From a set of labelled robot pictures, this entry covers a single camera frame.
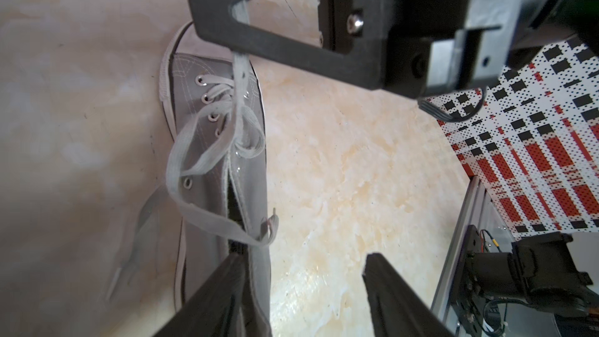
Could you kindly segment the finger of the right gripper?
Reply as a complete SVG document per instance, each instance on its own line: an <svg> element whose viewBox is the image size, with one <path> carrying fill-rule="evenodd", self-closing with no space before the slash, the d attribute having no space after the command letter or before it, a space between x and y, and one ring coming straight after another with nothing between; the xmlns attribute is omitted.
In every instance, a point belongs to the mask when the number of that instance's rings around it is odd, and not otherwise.
<svg viewBox="0 0 599 337"><path fill-rule="evenodd" d="M233 17L233 7L245 0L188 0L197 35L233 51L259 56L336 81L369 90L383 87L382 43L363 38L339 54L253 27Z"/></svg>

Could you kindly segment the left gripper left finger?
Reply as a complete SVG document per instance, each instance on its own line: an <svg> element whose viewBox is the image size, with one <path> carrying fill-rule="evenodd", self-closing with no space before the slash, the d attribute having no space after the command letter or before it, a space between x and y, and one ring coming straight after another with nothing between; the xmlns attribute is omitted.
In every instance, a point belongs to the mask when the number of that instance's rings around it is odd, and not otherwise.
<svg viewBox="0 0 599 337"><path fill-rule="evenodd" d="M230 254L154 336L235 336L245 280L243 257Z"/></svg>

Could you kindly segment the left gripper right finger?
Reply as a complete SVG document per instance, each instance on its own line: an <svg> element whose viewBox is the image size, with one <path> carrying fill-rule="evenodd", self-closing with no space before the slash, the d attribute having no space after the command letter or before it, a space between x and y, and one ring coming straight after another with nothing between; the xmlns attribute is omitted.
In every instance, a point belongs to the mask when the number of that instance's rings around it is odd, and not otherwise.
<svg viewBox="0 0 599 337"><path fill-rule="evenodd" d="M452 335L382 254L368 254L363 281L375 336Z"/></svg>

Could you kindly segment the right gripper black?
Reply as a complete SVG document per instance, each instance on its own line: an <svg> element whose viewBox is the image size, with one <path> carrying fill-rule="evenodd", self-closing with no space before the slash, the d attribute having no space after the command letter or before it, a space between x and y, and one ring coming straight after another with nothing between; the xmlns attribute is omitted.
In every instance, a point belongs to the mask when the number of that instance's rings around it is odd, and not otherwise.
<svg viewBox="0 0 599 337"><path fill-rule="evenodd" d="M482 87L542 47L598 49L598 0L318 0L330 78L407 98Z"/></svg>

